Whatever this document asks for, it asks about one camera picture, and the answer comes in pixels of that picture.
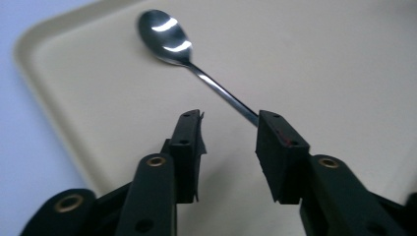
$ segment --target tray surface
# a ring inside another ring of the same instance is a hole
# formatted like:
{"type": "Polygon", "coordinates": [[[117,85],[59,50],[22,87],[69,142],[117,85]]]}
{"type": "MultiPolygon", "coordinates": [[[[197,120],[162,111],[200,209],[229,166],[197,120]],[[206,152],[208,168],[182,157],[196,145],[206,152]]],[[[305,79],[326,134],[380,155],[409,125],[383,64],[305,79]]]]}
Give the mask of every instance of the tray surface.
{"type": "Polygon", "coordinates": [[[100,1],[42,23],[16,58],[81,173],[101,195],[132,180],[178,116],[206,113],[198,204],[179,235],[302,235],[298,206],[273,205],[256,129],[186,69],[156,59],[135,23],[175,17],[193,62],[253,110],[284,116],[371,191],[416,191],[417,2],[100,1]]]}

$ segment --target spoon handle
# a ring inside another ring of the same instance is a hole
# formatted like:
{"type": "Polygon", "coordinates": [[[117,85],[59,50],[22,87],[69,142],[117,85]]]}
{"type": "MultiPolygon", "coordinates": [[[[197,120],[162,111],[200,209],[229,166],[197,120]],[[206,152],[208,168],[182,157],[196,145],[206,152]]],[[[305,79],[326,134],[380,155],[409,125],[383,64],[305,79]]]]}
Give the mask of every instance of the spoon handle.
{"type": "Polygon", "coordinates": [[[217,94],[219,94],[223,99],[225,99],[231,106],[233,106],[240,114],[242,114],[246,119],[248,119],[253,125],[258,127],[258,115],[252,111],[248,106],[243,104],[239,99],[237,99],[232,93],[223,88],[218,84],[214,79],[212,79],[208,74],[202,71],[200,68],[195,66],[193,63],[187,63],[185,65],[190,71],[196,74],[200,79],[202,79],[211,89],[213,89],[217,94]]]}

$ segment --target blue surface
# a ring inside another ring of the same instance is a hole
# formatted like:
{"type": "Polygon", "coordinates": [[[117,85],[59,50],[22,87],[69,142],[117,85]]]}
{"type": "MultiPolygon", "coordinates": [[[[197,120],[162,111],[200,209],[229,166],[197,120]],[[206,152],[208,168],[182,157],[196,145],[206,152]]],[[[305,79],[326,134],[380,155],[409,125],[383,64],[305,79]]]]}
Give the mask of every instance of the blue surface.
{"type": "Polygon", "coordinates": [[[92,0],[0,1],[0,235],[19,235],[53,195],[86,184],[35,102],[13,60],[29,27],[92,0]]]}

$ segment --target silver spoon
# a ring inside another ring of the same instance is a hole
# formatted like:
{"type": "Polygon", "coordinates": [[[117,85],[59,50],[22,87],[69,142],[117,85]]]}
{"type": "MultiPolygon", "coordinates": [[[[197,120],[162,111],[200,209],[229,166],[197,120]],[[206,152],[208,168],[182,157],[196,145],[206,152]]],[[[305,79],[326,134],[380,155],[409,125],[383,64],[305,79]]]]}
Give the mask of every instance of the silver spoon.
{"type": "Polygon", "coordinates": [[[142,41],[157,58],[188,68],[252,124],[258,126],[258,115],[255,112],[191,63],[192,43],[177,20],[162,11],[150,10],[139,18],[138,31],[142,41]]]}

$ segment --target black plastic part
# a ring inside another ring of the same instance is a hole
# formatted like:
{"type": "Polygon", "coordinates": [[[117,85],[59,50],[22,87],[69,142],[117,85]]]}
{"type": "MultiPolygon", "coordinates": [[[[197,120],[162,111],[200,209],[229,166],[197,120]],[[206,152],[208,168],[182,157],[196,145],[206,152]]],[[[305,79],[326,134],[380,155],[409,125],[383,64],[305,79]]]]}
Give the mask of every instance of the black plastic part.
{"type": "Polygon", "coordinates": [[[406,235],[341,160],[316,155],[308,166],[311,189],[301,206],[307,235],[406,235]],[[321,221],[326,223],[309,226],[321,221]]]}
{"type": "Polygon", "coordinates": [[[256,154],[274,201],[297,205],[310,146],[280,115],[260,111],[256,154]]]}
{"type": "Polygon", "coordinates": [[[168,153],[174,159],[177,182],[177,204],[190,204],[198,200],[198,183],[201,155],[206,153],[201,134],[203,115],[199,110],[183,113],[169,140],[168,153]]]}
{"type": "Polygon", "coordinates": [[[90,190],[64,191],[49,199],[40,208],[21,235],[89,235],[89,217],[94,201],[95,195],[90,190]]]}
{"type": "Polygon", "coordinates": [[[141,160],[115,235],[176,235],[174,163],[170,155],[152,154],[141,160]]]}

